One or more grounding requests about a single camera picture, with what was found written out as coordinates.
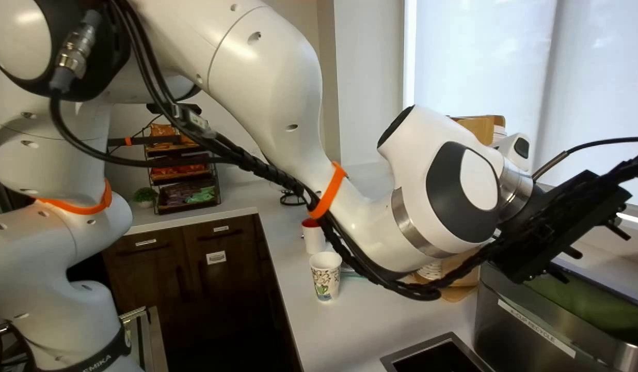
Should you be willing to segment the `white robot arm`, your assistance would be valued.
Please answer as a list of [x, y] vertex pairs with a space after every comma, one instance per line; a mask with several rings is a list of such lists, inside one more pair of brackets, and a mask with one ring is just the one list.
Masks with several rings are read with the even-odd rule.
[[109, 114], [153, 102], [196, 143], [302, 196], [359, 274], [413, 299], [443, 284], [413, 270], [484, 260], [523, 283], [623, 211], [638, 157], [540, 190], [507, 145], [448, 115], [402, 110], [378, 148], [392, 194], [365, 198], [320, 145], [320, 61], [265, 0], [0, 0], [0, 182], [26, 207], [0, 214], [0, 320], [32, 372], [141, 372], [111, 294], [68, 269], [131, 223], [106, 165]]

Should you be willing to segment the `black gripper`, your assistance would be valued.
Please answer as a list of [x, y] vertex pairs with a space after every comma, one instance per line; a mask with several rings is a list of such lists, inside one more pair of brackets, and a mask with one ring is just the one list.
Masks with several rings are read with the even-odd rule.
[[514, 283], [538, 274], [563, 274], [554, 258], [565, 254], [580, 258], [573, 241], [592, 226], [606, 226], [621, 239], [629, 233], [619, 226], [619, 212], [632, 194], [623, 188], [626, 173], [583, 172], [548, 192], [531, 198], [526, 209], [503, 224], [491, 261]]

